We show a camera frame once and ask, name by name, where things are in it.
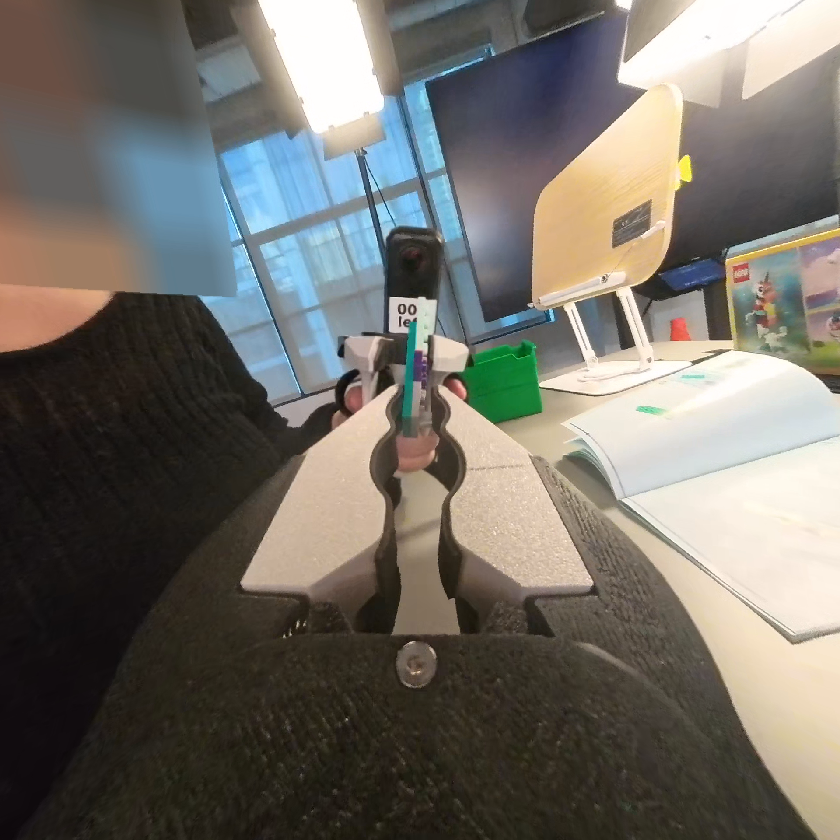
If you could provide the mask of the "person's torso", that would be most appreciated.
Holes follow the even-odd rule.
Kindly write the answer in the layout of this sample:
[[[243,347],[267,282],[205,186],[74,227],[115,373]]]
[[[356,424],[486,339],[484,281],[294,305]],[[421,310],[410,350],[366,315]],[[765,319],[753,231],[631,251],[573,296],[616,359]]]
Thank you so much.
[[[2,352],[2,838],[61,775],[188,556],[281,462],[198,297],[114,295]]]

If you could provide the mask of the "black light stand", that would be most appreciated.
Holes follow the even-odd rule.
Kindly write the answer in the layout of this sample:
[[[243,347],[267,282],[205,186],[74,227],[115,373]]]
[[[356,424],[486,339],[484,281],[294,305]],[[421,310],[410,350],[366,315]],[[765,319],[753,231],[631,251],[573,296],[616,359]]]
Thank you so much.
[[[369,209],[369,213],[371,216],[371,222],[374,230],[374,237],[377,244],[377,247],[380,252],[380,258],[383,265],[383,268],[386,266],[386,248],[385,248],[385,238],[382,233],[382,224],[381,219],[378,214],[376,208],[376,201],[375,195],[372,188],[371,183],[371,175],[370,169],[367,164],[366,158],[366,150],[365,149],[356,149],[354,151],[354,156],[360,171],[360,178],[362,180],[363,188],[364,188],[364,195],[365,200]]]

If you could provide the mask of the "studio light panel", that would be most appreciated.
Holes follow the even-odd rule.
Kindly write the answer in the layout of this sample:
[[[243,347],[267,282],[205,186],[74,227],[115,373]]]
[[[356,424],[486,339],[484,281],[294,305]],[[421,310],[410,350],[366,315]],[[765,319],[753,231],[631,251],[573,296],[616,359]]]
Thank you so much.
[[[686,102],[721,104],[730,50],[799,5],[795,1],[617,2],[627,13],[617,79],[648,90],[677,87]]]
[[[325,160],[385,140],[385,96],[358,4],[260,1],[270,39]]]

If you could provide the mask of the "person's left hand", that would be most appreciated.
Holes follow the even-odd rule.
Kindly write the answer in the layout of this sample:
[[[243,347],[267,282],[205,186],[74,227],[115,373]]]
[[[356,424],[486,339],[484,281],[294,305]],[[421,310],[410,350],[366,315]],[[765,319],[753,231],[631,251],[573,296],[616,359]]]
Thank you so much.
[[[341,400],[339,399],[340,389],[338,386],[335,388],[336,404],[339,406],[339,409],[331,418],[332,431],[336,430],[363,407],[364,395],[360,382],[361,375],[357,370],[351,370],[341,377],[338,385],[343,384],[345,387]],[[458,399],[462,401],[467,399],[466,383],[461,373],[448,374],[443,384]],[[398,435],[396,439],[398,471],[403,474],[413,473],[431,466],[436,456],[437,446],[438,436],[435,432],[418,435],[417,437]]]

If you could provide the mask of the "large dark monitor screen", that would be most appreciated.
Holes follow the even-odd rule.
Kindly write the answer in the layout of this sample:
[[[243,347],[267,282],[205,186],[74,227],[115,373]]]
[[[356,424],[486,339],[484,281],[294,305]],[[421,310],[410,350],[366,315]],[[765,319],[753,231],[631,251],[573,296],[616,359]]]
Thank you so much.
[[[527,310],[544,187],[642,95],[617,79],[626,27],[613,10],[426,84],[486,322]]]

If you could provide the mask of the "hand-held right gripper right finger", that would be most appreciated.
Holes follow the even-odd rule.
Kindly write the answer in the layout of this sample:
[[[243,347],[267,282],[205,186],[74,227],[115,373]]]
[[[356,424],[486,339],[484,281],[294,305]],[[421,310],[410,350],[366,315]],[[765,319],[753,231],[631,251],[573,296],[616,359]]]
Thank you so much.
[[[438,571],[458,618],[493,607],[590,595],[595,584],[549,468],[449,389],[435,396],[435,478],[446,489]]]

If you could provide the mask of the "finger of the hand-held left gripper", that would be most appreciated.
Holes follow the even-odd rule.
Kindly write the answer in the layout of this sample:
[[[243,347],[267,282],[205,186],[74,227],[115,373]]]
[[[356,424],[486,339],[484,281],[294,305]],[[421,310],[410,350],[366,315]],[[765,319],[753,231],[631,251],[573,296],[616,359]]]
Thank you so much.
[[[460,375],[469,361],[469,347],[454,339],[433,334],[429,337],[429,359],[434,377]]]
[[[360,399],[371,402],[392,387],[395,340],[387,335],[364,334],[342,337],[341,358],[358,372]]]

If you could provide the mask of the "white stand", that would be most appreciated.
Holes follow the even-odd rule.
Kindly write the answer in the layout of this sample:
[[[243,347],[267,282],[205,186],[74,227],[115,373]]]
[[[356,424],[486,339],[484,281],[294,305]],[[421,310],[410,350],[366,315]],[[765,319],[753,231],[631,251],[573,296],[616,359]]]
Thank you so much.
[[[577,301],[595,298],[606,292],[614,292],[621,304],[637,352],[635,361],[600,361],[589,340]],[[584,362],[584,367],[578,371],[559,374],[541,382],[539,386],[544,391],[611,396],[676,374],[690,366],[690,362],[684,360],[665,361],[656,358],[627,275],[623,271],[614,270],[567,290],[543,294],[535,299],[532,308],[542,311],[563,309]]]

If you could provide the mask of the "open instruction booklet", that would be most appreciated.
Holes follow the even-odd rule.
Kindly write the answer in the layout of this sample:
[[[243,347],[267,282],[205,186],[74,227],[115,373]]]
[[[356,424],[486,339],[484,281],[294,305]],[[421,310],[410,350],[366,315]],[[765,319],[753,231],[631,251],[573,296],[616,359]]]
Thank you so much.
[[[793,643],[839,629],[838,395],[727,351],[563,423],[635,519]]]

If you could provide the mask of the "green lego plate assembly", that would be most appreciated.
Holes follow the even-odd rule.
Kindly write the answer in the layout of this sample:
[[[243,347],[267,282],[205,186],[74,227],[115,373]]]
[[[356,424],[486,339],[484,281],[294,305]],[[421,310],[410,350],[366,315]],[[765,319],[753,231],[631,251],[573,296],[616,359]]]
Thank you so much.
[[[426,435],[432,425],[429,396],[431,360],[417,348],[417,299],[415,314],[408,324],[406,339],[406,364],[403,384],[402,435],[415,438]]]

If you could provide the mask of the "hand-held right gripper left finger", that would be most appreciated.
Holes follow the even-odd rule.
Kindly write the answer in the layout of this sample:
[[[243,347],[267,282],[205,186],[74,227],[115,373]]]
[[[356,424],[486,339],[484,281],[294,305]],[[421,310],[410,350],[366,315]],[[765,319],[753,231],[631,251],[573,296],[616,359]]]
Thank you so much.
[[[294,473],[240,586],[252,595],[330,602],[357,614],[384,585],[376,554],[392,524],[390,499],[373,472],[395,425],[393,385],[311,446]]]

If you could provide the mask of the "green plastic bin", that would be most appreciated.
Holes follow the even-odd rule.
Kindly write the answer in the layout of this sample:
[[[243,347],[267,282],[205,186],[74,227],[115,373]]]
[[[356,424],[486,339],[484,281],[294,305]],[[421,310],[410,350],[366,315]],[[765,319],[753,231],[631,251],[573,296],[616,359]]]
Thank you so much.
[[[467,403],[493,424],[543,411],[537,347],[531,341],[471,354],[463,379]]]

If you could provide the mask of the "yellow lego set box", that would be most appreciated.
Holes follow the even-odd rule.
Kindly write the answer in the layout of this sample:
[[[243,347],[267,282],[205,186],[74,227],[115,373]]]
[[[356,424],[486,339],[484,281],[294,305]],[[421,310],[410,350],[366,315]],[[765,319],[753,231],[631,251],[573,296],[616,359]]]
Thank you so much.
[[[733,349],[838,379],[838,224],[739,246],[724,267]]]

